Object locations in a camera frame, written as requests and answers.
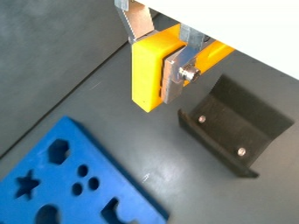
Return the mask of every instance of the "yellow block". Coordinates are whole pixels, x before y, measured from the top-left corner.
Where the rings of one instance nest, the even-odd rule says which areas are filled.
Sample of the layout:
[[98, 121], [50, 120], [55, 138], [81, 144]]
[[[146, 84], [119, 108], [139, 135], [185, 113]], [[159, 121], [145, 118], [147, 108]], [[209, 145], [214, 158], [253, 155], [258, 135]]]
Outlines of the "yellow block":
[[[165, 58], [186, 46], [179, 33], [178, 24], [133, 45], [133, 100], [146, 112], [163, 102], [161, 91]], [[230, 46], [215, 41], [201, 51], [197, 67], [205, 73], [233, 51]]]

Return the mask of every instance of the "circular hole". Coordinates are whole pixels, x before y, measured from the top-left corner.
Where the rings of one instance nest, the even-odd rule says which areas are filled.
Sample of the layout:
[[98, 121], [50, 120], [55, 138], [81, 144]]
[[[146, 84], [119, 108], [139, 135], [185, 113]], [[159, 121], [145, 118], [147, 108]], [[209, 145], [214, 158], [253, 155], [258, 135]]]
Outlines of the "circular hole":
[[90, 173], [90, 168], [83, 164], [81, 167], [79, 167], [79, 175], [82, 177], [86, 177]]
[[82, 194], [82, 192], [83, 192], [82, 184], [81, 184], [81, 183], [77, 183], [77, 184], [73, 186], [71, 190], [73, 190], [73, 193], [74, 193], [77, 196], [79, 196], [79, 195]]
[[89, 180], [89, 188], [94, 191], [99, 189], [99, 179], [98, 178], [91, 178]]

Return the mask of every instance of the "star-shaped hole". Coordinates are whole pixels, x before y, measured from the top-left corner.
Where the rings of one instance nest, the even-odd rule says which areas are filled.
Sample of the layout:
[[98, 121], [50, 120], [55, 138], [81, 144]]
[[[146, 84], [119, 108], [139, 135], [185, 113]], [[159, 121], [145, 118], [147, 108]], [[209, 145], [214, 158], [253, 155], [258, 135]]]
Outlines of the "star-shaped hole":
[[15, 194], [17, 198], [21, 198], [22, 196], [27, 196], [27, 199], [33, 199], [33, 190], [34, 188], [41, 184], [39, 179], [34, 179], [34, 170], [30, 170], [27, 172], [26, 177], [17, 179], [19, 184], [19, 190]]

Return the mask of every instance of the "shaped cutout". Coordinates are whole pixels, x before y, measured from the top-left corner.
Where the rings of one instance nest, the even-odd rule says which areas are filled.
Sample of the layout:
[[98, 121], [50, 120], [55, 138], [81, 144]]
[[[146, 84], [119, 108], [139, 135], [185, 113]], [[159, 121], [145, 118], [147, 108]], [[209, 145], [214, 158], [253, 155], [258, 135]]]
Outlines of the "shaped cutout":
[[70, 156], [70, 152], [70, 143], [62, 139], [55, 140], [49, 149], [50, 162], [62, 165]]
[[83, 164], [79, 167], [78, 173], [79, 173], [79, 176], [85, 178], [90, 173], [90, 168]]
[[97, 191], [99, 189], [99, 179], [98, 178], [91, 178], [89, 180], [89, 188], [94, 191]]
[[105, 217], [109, 224], [139, 224], [137, 220], [130, 221], [129, 223], [125, 223], [118, 218], [118, 204], [119, 201], [117, 198], [114, 198], [103, 208], [101, 214]]
[[27, 199], [31, 200], [34, 188], [41, 184], [41, 180], [34, 179], [34, 170], [30, 170], [26, 177], [18, 178], [17, 181], [19, 184], [19, 190], [15, 194], [15, 197], [21, 198], [26, 195]]
[[81, 196], [82, 192], [83, 192], [83, 186], [81, 183], [74, 184], [71, 191], [74, 193], [75, 196]]
[[35, 216], [35, 224], [61, 224], [61, 223], [62, 223], [62, 217], [59, 209], [53, 205], [43, 206]]

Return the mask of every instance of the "gray table surface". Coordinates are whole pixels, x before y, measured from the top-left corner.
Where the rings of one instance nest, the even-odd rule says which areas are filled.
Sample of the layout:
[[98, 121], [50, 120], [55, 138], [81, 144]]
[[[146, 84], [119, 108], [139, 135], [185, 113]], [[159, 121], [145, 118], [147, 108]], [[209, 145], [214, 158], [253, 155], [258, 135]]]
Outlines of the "gray table surface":
[[183, 90], [171, 105], [147, 114], [131, 101], [131, 49], [126, 45], [3, 158], [0, 178], [67, 115], [86, 126], [165, 206], [170, 223], [298, 224], [298, 122], [254, 163], [258, 179], [237, 178], [179, 127], [178, 109], [195, 107], [223, 73], [299, 119], [299, 82], [241, 52]]
[[111, 0], [0, 0], [0, 156], [126, 42]]

